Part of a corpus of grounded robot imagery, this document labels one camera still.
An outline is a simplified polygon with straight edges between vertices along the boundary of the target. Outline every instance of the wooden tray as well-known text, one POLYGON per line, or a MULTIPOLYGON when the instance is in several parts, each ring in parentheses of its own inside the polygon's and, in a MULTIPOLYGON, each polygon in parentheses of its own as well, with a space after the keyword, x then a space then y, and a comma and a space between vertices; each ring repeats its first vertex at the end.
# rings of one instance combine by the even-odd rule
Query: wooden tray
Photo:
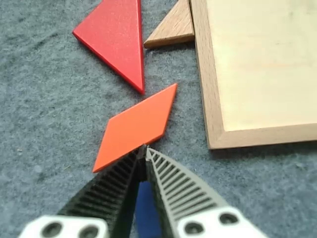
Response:
POLYGON ((317 139, 317 0, 191 0, 210 148, 317 139))

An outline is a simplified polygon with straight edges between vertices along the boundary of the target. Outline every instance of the blue-gray carpet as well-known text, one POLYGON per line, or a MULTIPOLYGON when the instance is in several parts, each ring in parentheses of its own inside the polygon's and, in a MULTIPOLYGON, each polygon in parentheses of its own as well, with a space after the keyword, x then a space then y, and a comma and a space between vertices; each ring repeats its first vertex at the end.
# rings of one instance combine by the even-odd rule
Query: blue-gray carpet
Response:
MULTIPOLYGON (((0 1, 0 236, 56 213, 93 177, 107 120, 177 82, 166 134, 153 147, 270 237, 316 238, 317 144, 209 151, 194 44, 145 51, 140 96, 71 34, 99 1, 0 1)), ((144 39, 175 2, 142 1, 144 39)))

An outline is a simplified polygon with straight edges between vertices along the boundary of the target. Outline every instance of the red triangle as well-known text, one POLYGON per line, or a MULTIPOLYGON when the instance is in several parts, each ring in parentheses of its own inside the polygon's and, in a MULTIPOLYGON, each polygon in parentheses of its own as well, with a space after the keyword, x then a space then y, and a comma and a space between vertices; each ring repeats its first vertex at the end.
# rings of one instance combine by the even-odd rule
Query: red triangle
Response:
POLYGON ((176 88, 177 84, 173 84, 109 120, 94 173, 164 135, 176 88))
POLYGON ((141 0, 103 0, 73 34, 144 93, 141 0))

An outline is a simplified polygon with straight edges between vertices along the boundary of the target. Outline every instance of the tangram piece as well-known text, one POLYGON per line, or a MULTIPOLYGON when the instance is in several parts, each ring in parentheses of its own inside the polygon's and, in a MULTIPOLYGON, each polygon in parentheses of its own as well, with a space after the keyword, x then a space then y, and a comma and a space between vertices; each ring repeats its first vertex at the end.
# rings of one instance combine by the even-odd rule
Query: tangram piece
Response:
POLYGON ((135 89, 144 93, 140 0, 103 0, 73 34, 135 89))
POLYGON ((144 43, 154 48, 193 41, 195 38, 188 0, 179 0, 144 43))
POLYGON ((137 147, 163 136, 176 88, 177 84, 173 84, 109 120, 94 173, 137 147))

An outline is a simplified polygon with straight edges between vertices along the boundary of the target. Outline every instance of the orange wooden piece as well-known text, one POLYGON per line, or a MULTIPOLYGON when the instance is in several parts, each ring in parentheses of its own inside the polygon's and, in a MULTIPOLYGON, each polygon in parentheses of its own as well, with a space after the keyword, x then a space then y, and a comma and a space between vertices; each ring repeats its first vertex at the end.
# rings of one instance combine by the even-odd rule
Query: orange wooden piece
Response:
POLYGON ((109 120, 94 173, 139 146, 163 136, 176 88, 175 83, 109 120))

